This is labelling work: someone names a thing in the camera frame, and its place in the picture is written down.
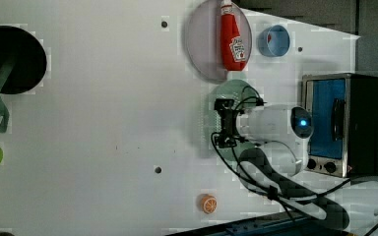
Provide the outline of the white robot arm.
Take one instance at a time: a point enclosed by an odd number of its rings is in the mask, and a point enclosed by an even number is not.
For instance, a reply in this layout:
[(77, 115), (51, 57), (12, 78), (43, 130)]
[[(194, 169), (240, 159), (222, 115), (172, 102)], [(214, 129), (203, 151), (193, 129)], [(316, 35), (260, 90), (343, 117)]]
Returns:
[(310, 114), (300, 106), (266, 106), (258, 97), (239, 102), (218, 98), (214, 110), (220, 129), (211, 143), (231, 159), (222, 162), (245, 188), (297, 212), (327, 228), (344, 230), (350, 216), (341, 204), (296, 182), (294, 177), (308, 164), (308, 142), (313, 134)]

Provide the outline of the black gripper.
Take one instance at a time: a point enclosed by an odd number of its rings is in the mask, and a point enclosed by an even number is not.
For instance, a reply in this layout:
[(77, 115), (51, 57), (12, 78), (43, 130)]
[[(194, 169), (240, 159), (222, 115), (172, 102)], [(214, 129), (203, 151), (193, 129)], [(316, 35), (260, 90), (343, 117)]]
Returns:
[(238, 111), (233, 109), (234, 100), (218, 98), (215, 101), (214, 109), (220, 117), (220, 131), (215, 138), (219, 148), (234, 148), (242, 137), (236, 129), (236, 118)]

